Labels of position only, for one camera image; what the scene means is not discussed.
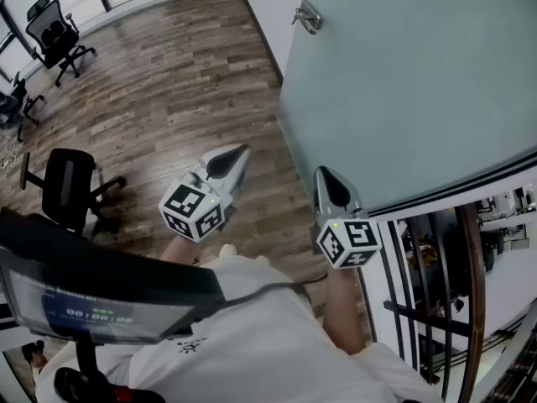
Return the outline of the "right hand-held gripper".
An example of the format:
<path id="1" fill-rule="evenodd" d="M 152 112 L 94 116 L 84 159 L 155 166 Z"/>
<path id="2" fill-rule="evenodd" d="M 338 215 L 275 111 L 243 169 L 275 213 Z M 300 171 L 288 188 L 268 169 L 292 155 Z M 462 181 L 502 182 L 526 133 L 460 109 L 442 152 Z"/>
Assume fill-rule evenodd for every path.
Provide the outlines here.
<path id="1" fill-rule="evenodd" d="M 364 266 L 383 249 L 376 220 L 362 210 L 356 187 L 341 173 L 319 166 L 314 174 L 316 206 L 312 250 L 322 254 L 334 270 Z M 331 213 L 331 205 L 346 212 Z"/>

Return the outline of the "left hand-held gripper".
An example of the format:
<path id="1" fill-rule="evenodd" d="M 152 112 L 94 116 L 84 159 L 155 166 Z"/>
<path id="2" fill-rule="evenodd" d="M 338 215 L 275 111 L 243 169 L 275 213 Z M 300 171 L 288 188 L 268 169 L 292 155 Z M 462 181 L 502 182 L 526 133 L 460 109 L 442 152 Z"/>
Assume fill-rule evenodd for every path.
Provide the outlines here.
<path id="1" fill-rule="evenodd" d="M 159 203 L 166 226 L 193 242 L 221 231 L 233 214 L 232 192 L 250 155 L 246 144 L 223 145 L 205 153 L 195 170 L 173 180 Z"/>

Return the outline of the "frosted glass door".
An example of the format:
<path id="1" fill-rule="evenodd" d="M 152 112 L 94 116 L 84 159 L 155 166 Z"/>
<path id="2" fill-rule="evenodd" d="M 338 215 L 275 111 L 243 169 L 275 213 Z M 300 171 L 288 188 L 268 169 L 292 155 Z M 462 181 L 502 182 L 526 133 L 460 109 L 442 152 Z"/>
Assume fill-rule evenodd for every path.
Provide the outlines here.
<path id="1" fill-rule="evenodd" d="M 537 0 L 303 1 L 279 121 L 308 196 L 319 166 L 372 214 L 537 179 Z"/>

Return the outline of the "silver door handle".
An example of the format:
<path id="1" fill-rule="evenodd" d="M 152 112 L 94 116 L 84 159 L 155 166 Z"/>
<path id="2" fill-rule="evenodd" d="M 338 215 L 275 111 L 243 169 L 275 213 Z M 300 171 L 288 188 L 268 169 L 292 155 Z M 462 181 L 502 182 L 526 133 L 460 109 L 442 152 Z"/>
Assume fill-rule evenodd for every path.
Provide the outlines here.
<path id="1" fill-rule="evenodd" d="M 297 22 L 300 22 L 309 34 L 316 35 L 322 26 L 321 15 L 307 0 L 302 0 L 300 6 L 295 10 L 295 13 L 299 12 L 304 14 L 304 18 Z"/>

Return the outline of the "person's left forearm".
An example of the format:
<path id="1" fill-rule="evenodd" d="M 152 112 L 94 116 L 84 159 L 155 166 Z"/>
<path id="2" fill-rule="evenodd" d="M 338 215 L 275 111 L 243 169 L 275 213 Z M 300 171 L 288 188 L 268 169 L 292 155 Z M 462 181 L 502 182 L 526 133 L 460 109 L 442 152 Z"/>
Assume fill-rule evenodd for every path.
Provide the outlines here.
<path id="1" fill-rule="evenodd" d="M 174 264 L 194 265 L 198 253 L 197 243 L 178 235 L 169 243 L 160 256 L 160 260 Z"/>

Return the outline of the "person's right forearm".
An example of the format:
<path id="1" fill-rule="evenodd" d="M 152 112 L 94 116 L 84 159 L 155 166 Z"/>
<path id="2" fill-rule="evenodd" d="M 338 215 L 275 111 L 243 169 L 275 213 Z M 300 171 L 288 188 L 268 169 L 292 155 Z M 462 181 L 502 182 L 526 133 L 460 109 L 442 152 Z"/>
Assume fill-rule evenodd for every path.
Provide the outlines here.
<path id="1" fill-rule="evenodd" d="M 354 269 L 330 269 L 326 280 L 323 329 L 337 348 L 349 355 L 366 347 L 357 298 L 361 290 Z"/>

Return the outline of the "black padded office chair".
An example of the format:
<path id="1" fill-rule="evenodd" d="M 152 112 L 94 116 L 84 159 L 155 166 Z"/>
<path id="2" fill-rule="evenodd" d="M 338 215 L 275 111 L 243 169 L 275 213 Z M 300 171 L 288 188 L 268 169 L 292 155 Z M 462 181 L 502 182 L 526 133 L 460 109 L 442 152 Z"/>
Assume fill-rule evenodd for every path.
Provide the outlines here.
<path id="1" fill-rule="evenodd" d="M 30 182 L 43 191 L 42 212 L 28 218 L 53 228 L 62 228 L 80 237 L 86 225 L 86 214 L 92 212 L 96 228 L 116 234 L 118 221 L 105 217 L 97 198 L 111 187 L 124 187 L 126 178 L 118 176 L 91 189 L 91 178 L 97 168 L 92 155 L 75 149 L 53 149 L 47 161 L 45 177 L 39 178 L 29 170 L 30 153 L 23 155 L 20 170 L 20 187 Z"/>

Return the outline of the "black railing with wooden handrail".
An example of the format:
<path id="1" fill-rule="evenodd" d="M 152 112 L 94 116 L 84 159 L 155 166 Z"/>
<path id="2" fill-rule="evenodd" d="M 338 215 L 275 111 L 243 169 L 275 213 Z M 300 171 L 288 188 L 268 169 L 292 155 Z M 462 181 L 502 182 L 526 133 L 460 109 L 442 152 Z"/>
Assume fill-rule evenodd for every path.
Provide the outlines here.
<path id="1" fill-rule="evenodd" d="M 537 251 L 467 204 L 379 225 L 373 337 L 445 403 L 537 403 Z"/>

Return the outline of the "black chest-mounted screen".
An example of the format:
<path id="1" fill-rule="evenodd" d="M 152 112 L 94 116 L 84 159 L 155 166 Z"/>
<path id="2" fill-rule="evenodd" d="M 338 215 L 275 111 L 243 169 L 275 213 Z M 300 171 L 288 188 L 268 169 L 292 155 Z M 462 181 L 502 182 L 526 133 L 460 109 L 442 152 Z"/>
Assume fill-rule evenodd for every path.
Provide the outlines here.
<path id="1" fill-rule="evenodd" d="M 18 325 L 94 343 L 159 343 L 225 301 L 212 270 L 108 249 L 7 208 L 0 286 Z"/>

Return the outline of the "person's white shirt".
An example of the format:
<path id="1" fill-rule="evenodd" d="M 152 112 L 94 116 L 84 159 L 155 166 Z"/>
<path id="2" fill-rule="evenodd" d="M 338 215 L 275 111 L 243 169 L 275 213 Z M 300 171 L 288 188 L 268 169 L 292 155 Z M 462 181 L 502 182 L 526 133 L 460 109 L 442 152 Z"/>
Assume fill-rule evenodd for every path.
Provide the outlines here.
<path id="1" fill-rule="evenodd" d="M 337 348 L 323 318 L 282 287 L 197 323 L 187 338 L 101 346 L 96 364 L 111 383 L 166 403 L 443 403 L 386 345 Z"/>

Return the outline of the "black mesh chair with headrest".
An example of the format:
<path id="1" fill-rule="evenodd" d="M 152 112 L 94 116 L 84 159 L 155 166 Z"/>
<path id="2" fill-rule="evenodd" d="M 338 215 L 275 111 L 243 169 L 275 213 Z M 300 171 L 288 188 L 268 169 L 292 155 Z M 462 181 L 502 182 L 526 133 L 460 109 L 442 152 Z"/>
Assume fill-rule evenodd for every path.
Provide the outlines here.
<path id="1" fill-rule="evenodd" d="M 37 58 L 46 69 L 55 66 L 60 73 L 55 79 L 55 85 L 60 87 L 60 79 L 70 67 L 75 78 L 80 77 L 76 68 L 76 60 L 87 53 L 96 55 L 93 47 L 86 48 L 79 42 L 79 29 L 76 27 L 72 14 L 64 15 L 59 0 L 38 0 L 27 12 L 28 34 L 38 45 L 32 49 L 31 55 Z"/>

